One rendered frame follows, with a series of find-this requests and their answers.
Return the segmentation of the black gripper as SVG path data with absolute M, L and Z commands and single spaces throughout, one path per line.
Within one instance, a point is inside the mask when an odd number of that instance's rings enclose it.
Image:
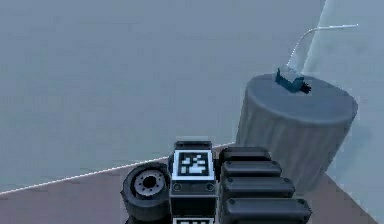
M 120 191 L 129 216 L 125 224 L 170 224 L 169 186 L 166 164 L 149 162 L 135 167 Z

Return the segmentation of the grey round cloth-covered table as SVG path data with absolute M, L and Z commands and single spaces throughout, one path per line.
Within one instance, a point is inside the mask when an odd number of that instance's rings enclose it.
M 283 169 L 298 193 L 314 189 L 345 140 L 358 104 L 346 91 L 306 76 L 307 94 L 291 93 L 272 74 L 246 85 L 236 143 L 261 147 Z

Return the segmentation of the dark blue small object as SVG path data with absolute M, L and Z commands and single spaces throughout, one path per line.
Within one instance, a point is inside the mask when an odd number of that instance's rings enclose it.
M 275 82 L 290 93 L 308 94 L 312 90 L 312 87 L 304 80 L 304 76 L 290 67 L 278 68 Z

